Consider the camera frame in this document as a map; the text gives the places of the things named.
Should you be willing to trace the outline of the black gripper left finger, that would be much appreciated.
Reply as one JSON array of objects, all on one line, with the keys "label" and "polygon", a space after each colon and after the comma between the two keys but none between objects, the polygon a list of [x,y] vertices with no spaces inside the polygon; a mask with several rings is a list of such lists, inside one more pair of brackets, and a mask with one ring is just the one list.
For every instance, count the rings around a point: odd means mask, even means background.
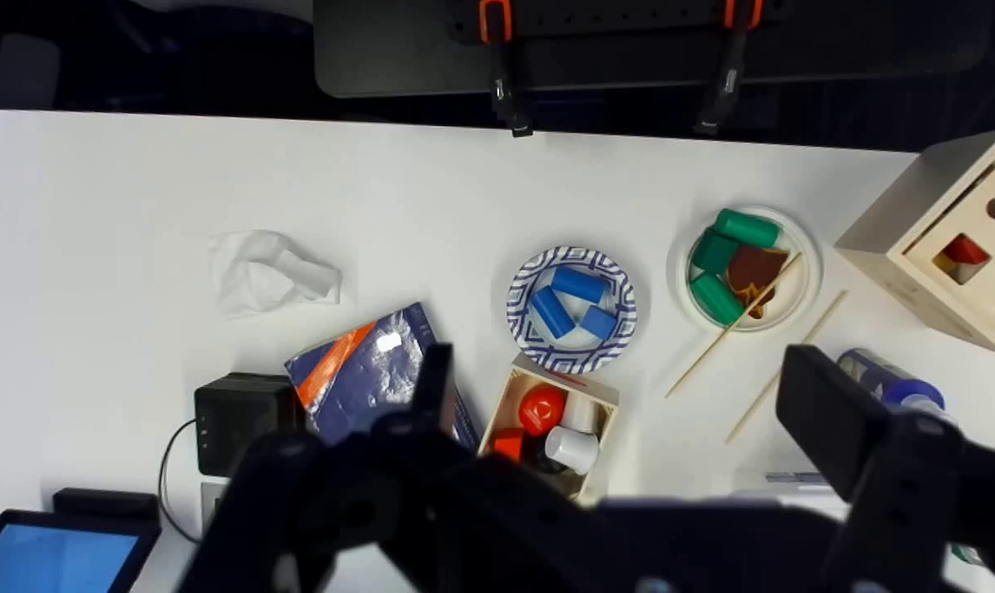
[{"label": "black gripper left finger", "polygon": [[445,431],[456,345],[426,354],[413,405],[325,444],[271,431],[241,458],[179,593],[322,593],[336,561],[377,544],[420,590],[459,593],[467,570],[439,483],[475,456]]}]

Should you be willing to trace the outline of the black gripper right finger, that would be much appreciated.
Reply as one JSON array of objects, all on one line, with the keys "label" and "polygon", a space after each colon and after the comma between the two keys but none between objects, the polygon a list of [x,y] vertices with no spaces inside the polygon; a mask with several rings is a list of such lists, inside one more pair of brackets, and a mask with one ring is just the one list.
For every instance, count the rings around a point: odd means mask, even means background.
[{"label": "black gripper right finger", "polygon": [[789,345],[777,423],[846,501],[823,557],[826,590],[945,590],[945,547],[995,575],[995,450],[926,412],[894,412],[817,345]]}]

